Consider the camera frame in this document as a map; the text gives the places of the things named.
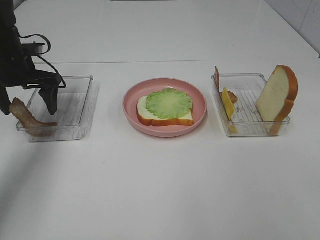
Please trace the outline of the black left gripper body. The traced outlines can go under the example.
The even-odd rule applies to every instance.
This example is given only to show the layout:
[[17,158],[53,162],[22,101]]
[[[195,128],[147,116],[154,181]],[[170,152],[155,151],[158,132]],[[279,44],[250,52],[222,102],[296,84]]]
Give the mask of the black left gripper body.
[[[21,86],[24,90],[37,88],[63,89],[67,87],[58,70],[42,55],[51,50],[50,41],[43,35],[43,54],[30,55],[22,46],[18,32],[5,32],[0,36],[0,85],[2,87]],[[54,72],[37,70],[32,57],[41,59]]]

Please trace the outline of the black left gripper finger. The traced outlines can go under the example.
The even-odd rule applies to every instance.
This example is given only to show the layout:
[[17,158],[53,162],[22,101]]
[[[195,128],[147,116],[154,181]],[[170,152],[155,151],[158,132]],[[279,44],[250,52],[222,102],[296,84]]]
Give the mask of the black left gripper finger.
[[11,101],[9,99],[6,87],[0,87],[0,110],[5,114],[9,115]]
[[54,115],[57,112],[58,87],[42,88],[38,94],[44,100],[50,115]]

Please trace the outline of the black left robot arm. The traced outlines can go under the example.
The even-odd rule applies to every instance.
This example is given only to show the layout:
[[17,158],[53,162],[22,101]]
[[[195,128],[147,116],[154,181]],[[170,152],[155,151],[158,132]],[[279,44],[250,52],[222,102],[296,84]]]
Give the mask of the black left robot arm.
[[0,2],[0,110],[10,114],[11,101],[7,88],[21,86],[24,90],[39,89],[48,112],[57,112],[58,89],[67,85],[57,69],[42,55],[51,50],[50,41],[41,34],[44,43],[21,43],[21,39],[33,35],[21,36],[16,27],[14,2]]

